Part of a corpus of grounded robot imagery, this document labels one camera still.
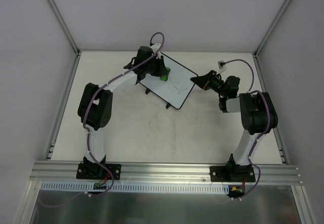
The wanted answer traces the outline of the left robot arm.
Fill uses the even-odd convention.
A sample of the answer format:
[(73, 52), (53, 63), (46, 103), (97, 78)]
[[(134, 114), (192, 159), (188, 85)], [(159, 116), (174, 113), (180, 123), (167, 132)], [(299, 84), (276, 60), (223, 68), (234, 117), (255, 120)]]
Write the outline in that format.
[(162, 44), (159, 43), (149, 47), (141, 46), (136, 57), (124, 66), (120, 75), (102, 86), (93, 83), (85, 86), (77, 115), (87, 133), (87, 152), (78, 165), (77, 179), (113, 178), (106, 170), (103, 132), (111, 119), (113, 97), (138, 84), (147, 75), (165, 79), (168, 77), (170, 70), (164, 64), (161, 48)]

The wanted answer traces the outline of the green whiteboard eraser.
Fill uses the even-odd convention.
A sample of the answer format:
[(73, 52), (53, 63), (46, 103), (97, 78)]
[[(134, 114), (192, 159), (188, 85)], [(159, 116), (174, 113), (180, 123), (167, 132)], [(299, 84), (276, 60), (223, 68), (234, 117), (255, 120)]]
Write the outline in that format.
[(169, 67), (166, 67), (166, 70), (167, 70), (167, 73), (160, 76), (161, 81), (167, 81), (169, 78), (171, 69)]

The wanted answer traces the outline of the small black-framed whiteboard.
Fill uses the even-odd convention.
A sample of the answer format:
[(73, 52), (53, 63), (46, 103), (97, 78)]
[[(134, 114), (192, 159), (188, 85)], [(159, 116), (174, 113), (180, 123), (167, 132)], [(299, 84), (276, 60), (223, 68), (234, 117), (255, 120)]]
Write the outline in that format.
[(166, 54), (163, 54), (163, 57), (165, 66), (171, 70), (168, 79), (162, 81), (148, 74), (139, 84), (146, 88), (146, 94), (153, 93), (162, 99), (167, 104), (166, 108), (179, 110), (195, 85), (191, 78), (197, 77), (198, 74)]

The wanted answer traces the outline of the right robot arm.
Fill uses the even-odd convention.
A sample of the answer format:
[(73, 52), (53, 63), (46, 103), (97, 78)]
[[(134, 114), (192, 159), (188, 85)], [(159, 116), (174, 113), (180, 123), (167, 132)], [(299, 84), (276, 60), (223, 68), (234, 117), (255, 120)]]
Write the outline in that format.
[(220, 79), (211, 70), (190, 79), (198, 87), (219, 95), (219, 108), (224, 113), (240, 113), (244, 129), (240, 142), (224, 166), (211, 166), (212, 182), (255, 182), (252, 158), (262, 137), (277, 127), (278, 116), (268, 93), (254, 91), (238, 94), (240, 78)]

